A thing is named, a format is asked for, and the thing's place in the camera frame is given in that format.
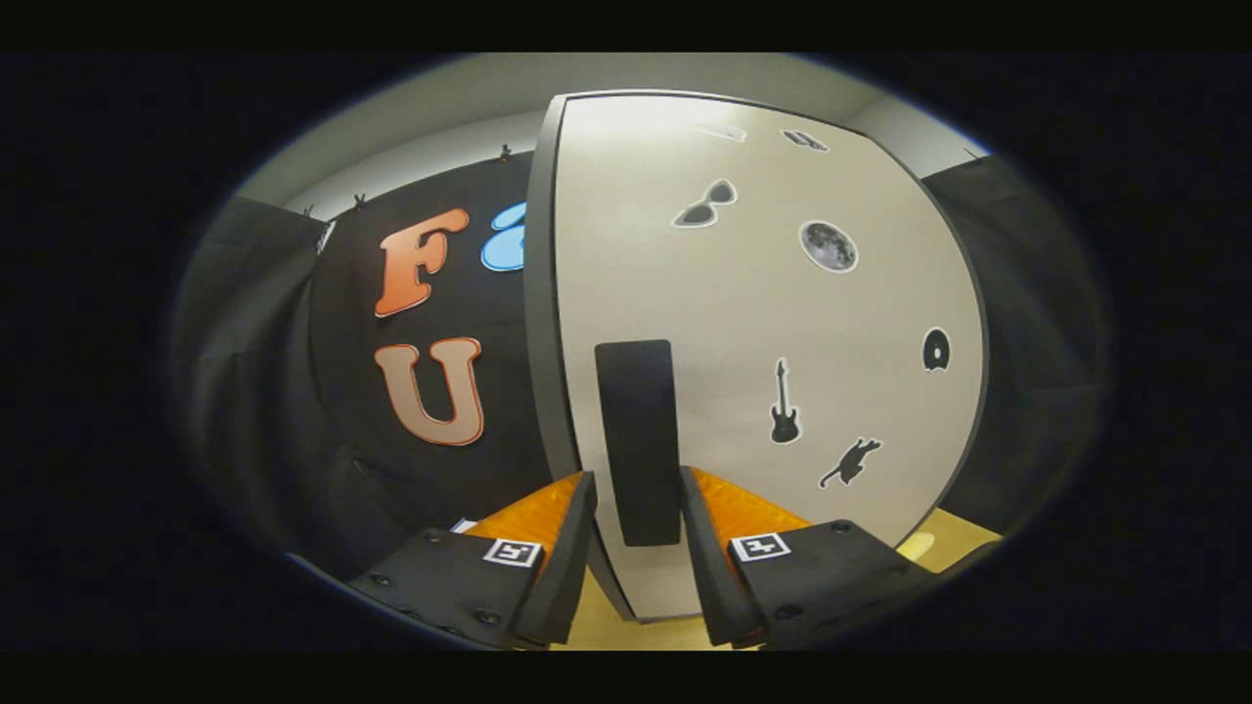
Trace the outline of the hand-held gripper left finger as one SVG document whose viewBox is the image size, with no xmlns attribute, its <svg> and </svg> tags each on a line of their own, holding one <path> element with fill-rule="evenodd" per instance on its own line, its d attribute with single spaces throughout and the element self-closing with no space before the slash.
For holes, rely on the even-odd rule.
<svg viewBox="0 0 1252 704">
<path fill-rule="evenodd" d="M 497 649 L 568 641 L 598 487 L 576 472 L 453 530 L 426 529 L 347 585 L 422 628 Z"/>
</svg>

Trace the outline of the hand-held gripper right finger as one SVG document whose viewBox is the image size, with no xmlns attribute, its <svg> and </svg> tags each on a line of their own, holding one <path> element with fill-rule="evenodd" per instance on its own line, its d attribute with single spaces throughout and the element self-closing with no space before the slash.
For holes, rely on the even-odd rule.
<svg viewBox="0 0 1252 704">
<path fill-rule="evenodd" d="M 939 576 L 858 524 L 809 524 L 680 468 L 694 582 L 714 645 L 815 649 L 935 588 Z"/>
</svg>

